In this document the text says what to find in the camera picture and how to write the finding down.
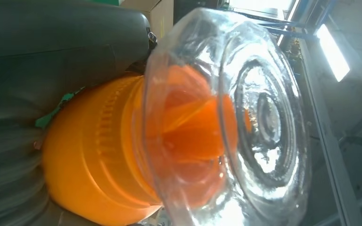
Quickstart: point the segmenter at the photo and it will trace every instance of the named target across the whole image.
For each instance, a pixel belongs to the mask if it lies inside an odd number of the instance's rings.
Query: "transparent plastic dome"
[[[265,29],[208,9],[177,23],[149,58],[134,129],[173,223],[297,225],[311,177],[301,108]]]

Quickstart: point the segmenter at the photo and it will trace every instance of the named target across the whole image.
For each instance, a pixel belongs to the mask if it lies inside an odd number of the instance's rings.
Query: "metal beam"
[[[306,85],[313,106],[314,118],[320,135],[320,143],[334,193],[336,206],[343,226],[362,226],[362,215],[354,194],[349,174],[339,149],[338,140],[331,130],[329,113],[321,92],[321,85],[311,66],[311,57],[305,40],[300,40]]]
[[[336,3],[337,3],[337,0],[329,0],[327,6],[325,7],[324,11],[322,12],[321,17],[319,18],[319,20],[316,23],[316,31],[328,19],[328,16],[332,12],[332,10],[334,9]]]

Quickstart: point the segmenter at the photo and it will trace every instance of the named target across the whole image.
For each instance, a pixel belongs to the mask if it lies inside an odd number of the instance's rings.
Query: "orange plastic container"
[[[138,169],[121,134],[131,126],[126,102],[142,77],[129,73],[76,95],[56,116],[43,145],[51,197],[64,208],[105,226],[142,220],[161,202]]]

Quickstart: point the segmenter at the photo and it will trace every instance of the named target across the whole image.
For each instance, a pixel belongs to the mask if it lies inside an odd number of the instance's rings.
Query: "orange juicer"
[[[44,141],[43,167],[58,204],[105,226],[150,216],[162,201],[146,154],[173,166],[167,169],[163,162],[155,168],[160,178],[170,181],[176,175],[183,181],[191,206],[203,206],[223,185],[219,175],[225,171],[218,160],[225,146],[232,151],[238,142],[231,98],[213,95],[191,66],[172,65],[161,73],[168,79],[164,104],[157,109],[163,114],[160,125],[150,114],[142,117],[144,77],[135,73],[83,90],[57,114]],[[226,141],[219,102],[228,118]],[[157,137],[160,148],[149,142]]]
[[[301,106],[264,28],[195,9],[144,76],[84,89],[57,114],[43,144],[48,190],[104,226],[162,205],[177,226],[294,226],[311,178]]]

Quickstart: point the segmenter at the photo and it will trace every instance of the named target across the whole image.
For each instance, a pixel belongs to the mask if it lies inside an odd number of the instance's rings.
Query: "cardboard box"
[[[124,0],[120,6],[141,11],[158,40],[173,27],[174,0]]]

